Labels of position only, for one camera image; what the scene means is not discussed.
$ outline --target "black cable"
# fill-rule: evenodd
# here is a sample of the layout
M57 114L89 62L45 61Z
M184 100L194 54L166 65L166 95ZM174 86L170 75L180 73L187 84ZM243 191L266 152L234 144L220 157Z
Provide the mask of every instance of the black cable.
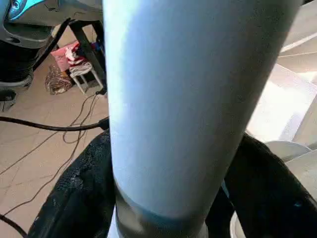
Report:
M53 130L53 131L82 131L82 130L89 130L89 129L94 129L99 127L99 123L94 123L91 125L83 125L83 126L74 126L74 127L60 127L60 126L44 125L44 124L39 124L35 122L30 122L27 120L21 120L17 118L7 118L7 117L0 117L0 121L11 122L11 123L26 125L30 127L39 128L39 129Z
M47 48L45 49L43 54L38 58L38 60L33 65L33 71L35 71L37 69L37 67L41 65L41 63L47 58L47 56L50 54L50 52L56 46L56 44L60 40L61 36L63 35L66 27L70 23L70 21L71 21L71 19L68 18L60 25L60 27L55 35L55 38L51 41L51 43L47 46Z
M11 220L8 217L5 217L4 215L1 215L1 214L0 214L0 220L4 221L8 225L10 225L12 228L14 228L17 232L20 233L20 235L23 238L27 238L26 232L18 224L16 224L13 220Z

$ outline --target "beige floor tile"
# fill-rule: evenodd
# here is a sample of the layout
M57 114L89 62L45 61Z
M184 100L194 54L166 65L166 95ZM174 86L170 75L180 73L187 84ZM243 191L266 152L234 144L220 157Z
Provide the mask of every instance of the beige floor tile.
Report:
M34 147L47 137L47 134L39 133ZM69 136L67 139L73 140L75 136ZM77 148L78 151L83 150L83 144L84 140L81 140ZM62 133L56 134L34 151L28 160L23 161L12 184L54 175L58 168L70 157L74 147L75 143L65 144L63 142Z
M31 135L5 144L0 144L0 172L4 171L6 168L20 159L23 155L29 152L32 149L32 144L35 138L36 135ZM11 185L20 165L21 162L10 168L7 172L0 175L0 187Z
M5 197L7 190L8 190L8 187L0 188L0 204L2 204L2 201Z
M9 188L0 205L0 213L3 214L17 204L31 199L38 189L50 179L51 177L41 178ZM12 211L8 214L8 217L19 224L25 231L28 231L53 186L54 182L48 184L32 202ZM16 237L15 233L3 223L0 223L0 231L1 237Z
M99 115L95 115L95 116L92 116L92 118L90 119L90 123L89 124L93 124L93 123L96 123L100 120L100 114ZM95 129L91 129L91 130L88 130L87 131L87 135L85 137L85 140L84 140L84 147L86 148L87 145L97 136L99 135L100 133L102 133L103 130L101 128L95 128Z
M12 109L8 117L43 123L50 110L49 105L42 104L31 109ZM39 132L39 129L13 123L0 122L0 125L3 126L0 134L0 143L13 141Z

